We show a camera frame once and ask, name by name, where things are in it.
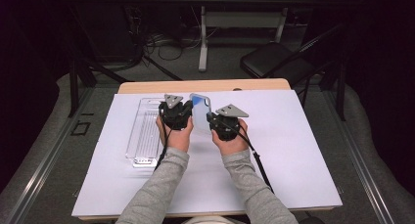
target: black handheld controller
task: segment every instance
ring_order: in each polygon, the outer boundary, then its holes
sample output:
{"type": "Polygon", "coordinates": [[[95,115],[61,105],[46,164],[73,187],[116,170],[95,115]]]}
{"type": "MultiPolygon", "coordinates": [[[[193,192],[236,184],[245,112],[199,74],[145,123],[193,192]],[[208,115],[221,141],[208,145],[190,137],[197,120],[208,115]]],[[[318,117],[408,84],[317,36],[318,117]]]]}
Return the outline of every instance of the black handheld controller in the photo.
{"type": "Polygon", "coordinates": [[[187,120],[192,115],[192,101],[189,100],[183,104],[181,102],[183,97],[174,95],[164,95],[164,98],[165,102],[159,105],[162,121],[173,130],[186,128],[187,120]]]}
{"type": "Polygon", "coordinates": [[[233,105],[221,108],[216,113],[208,113],[207,121],[210,129],[214,129],[222,141],[235,139],[241,127],[238,117],[248,117],[247,113],[233,105]]]}

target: chair seat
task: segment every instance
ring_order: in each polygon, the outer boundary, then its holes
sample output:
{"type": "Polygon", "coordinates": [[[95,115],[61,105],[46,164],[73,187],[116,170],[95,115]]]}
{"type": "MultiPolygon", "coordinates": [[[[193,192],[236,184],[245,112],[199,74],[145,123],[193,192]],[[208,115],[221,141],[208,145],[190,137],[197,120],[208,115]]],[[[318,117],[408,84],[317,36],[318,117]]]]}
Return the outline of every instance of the chair seat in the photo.
{"type": "Polygon", "coordinates": [[[285,78],[294,86],[307,77],[307,73],[315,70],[315,67],[303,59],[296,59],[281,66],[270,76],[265,76],[270,70],[286,60],[293,52],[283,45],[275,42],[268,43],[241,59],[241,68],[255,78],[274,77],[285,78]]]}

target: forearm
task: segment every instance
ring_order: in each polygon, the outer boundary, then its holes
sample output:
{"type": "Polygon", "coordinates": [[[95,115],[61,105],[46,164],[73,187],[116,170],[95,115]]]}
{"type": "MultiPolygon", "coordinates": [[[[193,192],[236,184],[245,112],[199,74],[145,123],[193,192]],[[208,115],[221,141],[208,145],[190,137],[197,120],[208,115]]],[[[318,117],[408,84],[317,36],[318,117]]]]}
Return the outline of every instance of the forearm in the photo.
{"type": "Polygon", "coordinates": [[[162,223],[189,156],[168,148],[152,177],[137,192],[116,223],[162,223]]]}
{"type": "Polygon", "coordinates": [[[253,224],[298,223],[294,215],[254,172],[250,150],[222,159],[243,198],[247,215],[253,224]]]}

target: hand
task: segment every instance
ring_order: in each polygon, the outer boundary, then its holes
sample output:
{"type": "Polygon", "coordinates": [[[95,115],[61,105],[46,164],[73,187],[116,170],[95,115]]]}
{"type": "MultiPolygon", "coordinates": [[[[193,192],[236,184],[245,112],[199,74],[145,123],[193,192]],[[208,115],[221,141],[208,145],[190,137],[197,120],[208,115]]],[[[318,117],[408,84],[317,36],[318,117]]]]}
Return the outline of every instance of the hand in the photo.
{"type": "MultiPolygon", "coordinates": [[[[242,128],[244,128],[245,131],[248,132],[248,125],[242,119],[239,119],[239,125],[241,126],[239,132],[244,137],[247,137],[247,134],[244,132],[242,128]]],[[[219,136],[217,135],[216,131],[212,129],[211,136],[213,143],[219,148],[220,153],[223,156],[229,156],[231,154],[244,151],[248,148],[248,143],[245,142],[245,140],[241,138],[241,136],[239,135],[231,141],[222,141],[219,139],[219,136]]]]}
{"type": "MultiPolygon", "coordinates": [[[[165,145],[164,131],[162,129],[160,116],[157,117],[156,125],[159,128],[161,142],[165,145]]],[[[164,127],[168,136],[167,145],[187,153],[190,145],[190,133],[193,130],[192,116],[190,116],[187,120],[187,127],[182,130],[171,130],[167,125],[164,125],[164,127]]]]}

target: transparent plastic object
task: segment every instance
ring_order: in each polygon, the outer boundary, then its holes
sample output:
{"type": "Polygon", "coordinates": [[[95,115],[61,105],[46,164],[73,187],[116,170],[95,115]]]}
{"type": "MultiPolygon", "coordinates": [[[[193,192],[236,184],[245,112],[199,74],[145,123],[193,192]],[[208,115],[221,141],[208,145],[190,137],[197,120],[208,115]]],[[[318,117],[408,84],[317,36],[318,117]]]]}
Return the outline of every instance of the transparent plastic object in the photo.
{"type": "Polygon", "coordinates": [[[156,167],[162,151],[156,119],[162,98],[142,99],[131,130],[125,157],[137,168],[156,167]]]}
{"type": "Polygon", "coordinates": [[[210,127],[207,120],[207,114],[210,113],[210,99],[198,94],[191,94],[190,99],[193,103],[192,118],[195,129],[210,135],[210,127]]]}

